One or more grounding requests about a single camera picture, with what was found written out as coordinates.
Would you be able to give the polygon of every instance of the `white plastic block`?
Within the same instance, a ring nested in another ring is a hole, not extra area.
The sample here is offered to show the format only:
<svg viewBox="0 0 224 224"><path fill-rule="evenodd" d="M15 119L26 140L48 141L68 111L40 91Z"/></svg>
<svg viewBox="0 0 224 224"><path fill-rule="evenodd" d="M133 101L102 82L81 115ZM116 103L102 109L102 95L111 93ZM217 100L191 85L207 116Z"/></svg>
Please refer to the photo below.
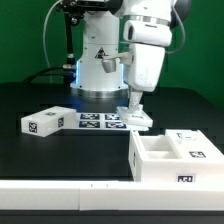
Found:
<svg viewBox="0 0 224 224"><path fill-rule="evenodd" d="M136 125L143 127L152 127L153 120L143 111L139 111L138 114L130 113L127 107L117 107L117 113L119 114L123 123L127 125Z"/></svg>
<svg viewBox="0 0 224 224"><path fill-rule="evenodd" d="M165 136L131 131L129 163L135 181L224 182L224 156L200 131L167 130Z"/></svg>
<svg viewBox="0 0 224 224"><path fill-rule="evenodd" d="M22 132L46 137L60 129L75 125L76 110L52 107L21 119Z"/></svg>
<svg viewBox="0 0 224 224"><path fill-rule="evenodd" d="M89 182L80 188L80 210L118 210L119 182Z"/></svg>
<svg viewBox="0 0 224 224"><path fill-rule="evenodd" d="M78 182L0 181L1 210L78 210Z"/></svg>

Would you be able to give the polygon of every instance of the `green wall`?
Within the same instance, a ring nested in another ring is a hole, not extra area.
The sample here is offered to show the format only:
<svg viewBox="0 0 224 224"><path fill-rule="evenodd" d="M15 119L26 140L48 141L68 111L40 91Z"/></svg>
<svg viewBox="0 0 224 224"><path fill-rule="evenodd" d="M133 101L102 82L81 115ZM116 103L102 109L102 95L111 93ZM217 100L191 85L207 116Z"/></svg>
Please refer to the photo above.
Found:
<svg viewBox="0 0 224 224"><path fill-rule="evenodd" d="M223 0L192 0L185 21L184 49L166 57L160 86L194 89L224 109L224 19ZM0 82L20 82L46 68L42 49L45 16L56 0L10 0L0 2ZM74 29L75 54L81 55L82 32ZM173 31L173 45L181 34ZM47 32L52 65L66 60L63 13L54 12Z"/></svg>

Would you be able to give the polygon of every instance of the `black table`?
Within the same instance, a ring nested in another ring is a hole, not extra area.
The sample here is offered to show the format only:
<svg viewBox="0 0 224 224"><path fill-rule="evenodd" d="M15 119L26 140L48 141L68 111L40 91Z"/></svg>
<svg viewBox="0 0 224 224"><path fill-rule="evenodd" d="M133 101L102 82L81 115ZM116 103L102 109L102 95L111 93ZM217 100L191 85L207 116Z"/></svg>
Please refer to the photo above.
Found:
<svg viewBox="0 0 224 224"><path fill-rule="evenodd" d="M57 84L0 84L1 180L129 180L129 133L61 130L47 138L21 133L20 119L52 106L114 113L126 98L87 99ZM154 120L143 135L198 129L224 152L224 112L195 91L157 88L143 97ZM224 212L0 211L0 223L222 223Z"/></svg>

